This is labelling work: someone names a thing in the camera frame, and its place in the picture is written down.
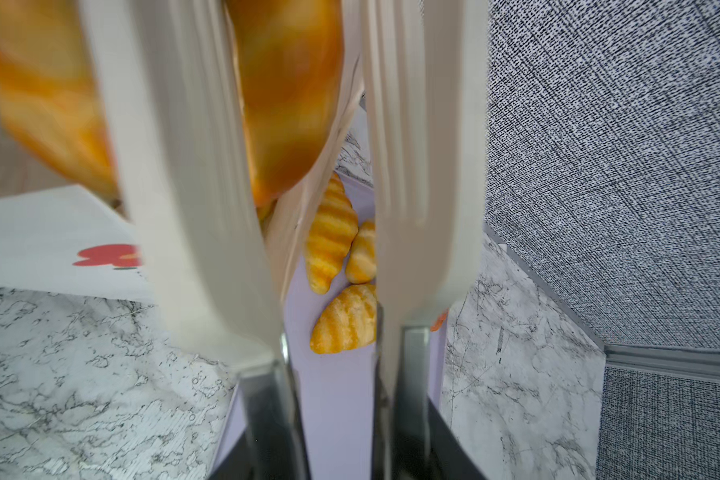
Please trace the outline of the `orange triangular pastry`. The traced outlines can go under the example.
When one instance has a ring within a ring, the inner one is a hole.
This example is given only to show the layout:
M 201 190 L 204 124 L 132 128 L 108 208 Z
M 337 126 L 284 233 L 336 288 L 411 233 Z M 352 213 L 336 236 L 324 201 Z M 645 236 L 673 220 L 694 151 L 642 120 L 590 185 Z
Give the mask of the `orange triangular pastry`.
M 445 323 L 445 321 L 447 320 L 448 314 L 449 314 L 448 310 L 445 310 L 444 312 L 442 312 L 438 316 L 436 321 L 433 323 L 433 325 L 430 327 L 430 331 L 437 332 L 442 327 L 442 325 Z

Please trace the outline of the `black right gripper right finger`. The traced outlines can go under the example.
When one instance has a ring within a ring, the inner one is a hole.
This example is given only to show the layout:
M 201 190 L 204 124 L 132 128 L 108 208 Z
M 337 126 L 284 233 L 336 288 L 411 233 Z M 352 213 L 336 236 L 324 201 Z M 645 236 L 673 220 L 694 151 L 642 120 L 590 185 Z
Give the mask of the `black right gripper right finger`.
M 432 401 L 428 405 L 429 474 L 439 480 L 486 480 L 463 450 Z

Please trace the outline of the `white steel food tongs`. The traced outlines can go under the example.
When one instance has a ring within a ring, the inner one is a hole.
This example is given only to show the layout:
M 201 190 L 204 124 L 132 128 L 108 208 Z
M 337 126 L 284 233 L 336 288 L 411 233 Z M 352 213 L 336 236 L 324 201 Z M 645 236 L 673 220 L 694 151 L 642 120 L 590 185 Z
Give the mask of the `white steel food tongs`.
M 79 5 L 115 146 L 140 99 L 133 74 L 166 86 L 162 119 L 186 88 L 200 106 L 233 86 L 256 220 L 339 150 L 367 103 L 378 234 L 371 477 L 430 479 L 429 334 L 474 282 L 481 254 L 487 1 L 83 1 Z M 225 363 L 243 401 L 255 479 L 306 479 L 309 461 L 283 304 L 174 316 L 184 349 Z

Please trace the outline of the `golden croissant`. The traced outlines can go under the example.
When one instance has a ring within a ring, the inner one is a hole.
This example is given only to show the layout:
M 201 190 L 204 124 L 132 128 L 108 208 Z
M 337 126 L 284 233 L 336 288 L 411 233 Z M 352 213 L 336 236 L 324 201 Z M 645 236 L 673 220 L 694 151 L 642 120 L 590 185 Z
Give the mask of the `golden croissant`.
M 316 354 L 327 355 L 366 347 L 376 340 L 376 320 L 376 286 L 347 286 L 318 318 L 310 348 Z

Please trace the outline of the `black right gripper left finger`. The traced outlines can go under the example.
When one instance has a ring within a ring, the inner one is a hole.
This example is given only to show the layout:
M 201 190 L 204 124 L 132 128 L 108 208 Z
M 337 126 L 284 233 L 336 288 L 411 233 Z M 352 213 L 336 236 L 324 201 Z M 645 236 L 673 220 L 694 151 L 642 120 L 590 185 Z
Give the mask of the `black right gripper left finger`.
M 254 480 L 255 468 L 244 430 L 227 456 L 215 467 L 208 480 Z

